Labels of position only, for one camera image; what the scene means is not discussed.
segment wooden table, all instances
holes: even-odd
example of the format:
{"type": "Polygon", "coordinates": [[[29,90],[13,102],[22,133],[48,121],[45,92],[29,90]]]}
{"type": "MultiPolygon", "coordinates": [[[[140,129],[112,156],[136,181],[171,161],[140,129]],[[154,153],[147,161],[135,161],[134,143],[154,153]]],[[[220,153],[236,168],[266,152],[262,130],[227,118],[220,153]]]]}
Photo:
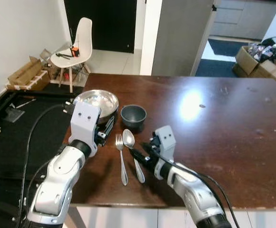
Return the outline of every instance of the wooden table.
{"type": "MultiPolygon", "coordinates": [[[[156,77],[90,74],[84,90],[103,89],[124,105],[147,111],[136,143],[152,131],[173,129],[175,161],[220,183],[237,209],[276,209],[276,82],[260,78],[156,77]]],[[[143,170],[135,177],[133,158],[123,151],[129,183],[121,183],[115,134],[124,126],[118,115],[106,146],[88,159],[73,190],[72,205],[184,207],[166,181],[143,170]]],[[[67,142],[70,129],[65,136],[67,142]]]]}

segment white chair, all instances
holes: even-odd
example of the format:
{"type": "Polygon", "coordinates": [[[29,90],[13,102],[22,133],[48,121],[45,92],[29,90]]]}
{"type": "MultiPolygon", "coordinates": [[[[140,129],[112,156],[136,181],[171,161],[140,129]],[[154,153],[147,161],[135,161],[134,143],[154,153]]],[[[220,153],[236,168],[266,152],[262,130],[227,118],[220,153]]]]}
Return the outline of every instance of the white chair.
{"type": "MultiPolygon", "coordinates": [[[[79,48],[80,56],[79,57],[69,57],[69,59],[58,57],[54,53],[50,60],[54,65],[61,68],[60,80],[58,86],[61,86],[61,81],[63,78],[64,68],[69,68],[69,86],[70,92],[72,93],[72,66],[83,64],[85,70],[90,73],[90,69],[85,62],[90,58],[92,53],[92,40],[91,40],[91,27],[92,20],[88,18],[81,18],[76,29],[76,39],[73,43],[73,46],[79,48]]],[[[58,53],[71,56],[70,49],[65,49],[59,51],[58,53]]]]}

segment metal bowl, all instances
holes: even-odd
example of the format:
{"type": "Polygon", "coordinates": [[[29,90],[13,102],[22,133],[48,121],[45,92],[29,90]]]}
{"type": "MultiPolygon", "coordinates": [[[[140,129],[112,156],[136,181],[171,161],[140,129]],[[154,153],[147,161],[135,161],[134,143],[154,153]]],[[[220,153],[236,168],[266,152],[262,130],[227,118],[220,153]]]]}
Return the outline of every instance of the metal bowl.
{"type": "Polygon", "coordinates": [[[73,104],[75,105],[77,102],[86,102],[96,107],[100,107],[101,114],[98,121],[98,124],[106,123],[118,110],[119,101],[118,98],[105,90],[88,90],[80,95],[78,95],[73,104]]]}
{"type": "Polygon", "coordinates": [[[135,104],[124,106],[121,110],[122,121],[129,128],[141,127],[146,115],[146,110],[135,104]]]}

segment silver fork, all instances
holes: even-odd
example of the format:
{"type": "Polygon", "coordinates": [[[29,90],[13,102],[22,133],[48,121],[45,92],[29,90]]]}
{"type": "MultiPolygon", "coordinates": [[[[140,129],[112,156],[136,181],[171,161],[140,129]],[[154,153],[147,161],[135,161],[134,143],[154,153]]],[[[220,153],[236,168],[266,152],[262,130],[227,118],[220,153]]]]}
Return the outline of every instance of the silver fork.
{"type": "Polygon", "coordinates": [[[126,186],[128,184],[128,177],[127,177],[127,173],[126,173],[126,169],[125,169],[125,165],[124,165],[124,161],[123,161],[123,155],[122,155],[122,149],[123,149],[124,145],[123,145],[123,140],[122,140],[121,134],[115,135],[115,145],[116,145],[117,149],[120,151],[121,180],[122,180],[123,185],[126,186]]]}

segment silver spoon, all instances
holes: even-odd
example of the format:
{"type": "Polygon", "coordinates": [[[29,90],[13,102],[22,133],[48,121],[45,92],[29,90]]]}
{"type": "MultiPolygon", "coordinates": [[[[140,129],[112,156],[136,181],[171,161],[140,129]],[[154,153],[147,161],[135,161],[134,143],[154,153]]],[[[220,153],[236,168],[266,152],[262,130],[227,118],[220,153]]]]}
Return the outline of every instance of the silver spoon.
{"type": "MultiPolygon", "coordinates": [[[[123,131],[122,139],[123,139],[123,143],[124,143],[125,146],[127,146],[130,149],[133,149],[134,136],[133,136],[133,133],[130,130],[125,129],[123,131]]],[[[140,167],[138,161],[135,158],[133,160],[134,160],[134,165],[136,167],[137,178],[138,178],[140,183],[144,183],[145,182],[145,177],[144,177],[144,174],[141,170],[141,167],[140,167]]]]}

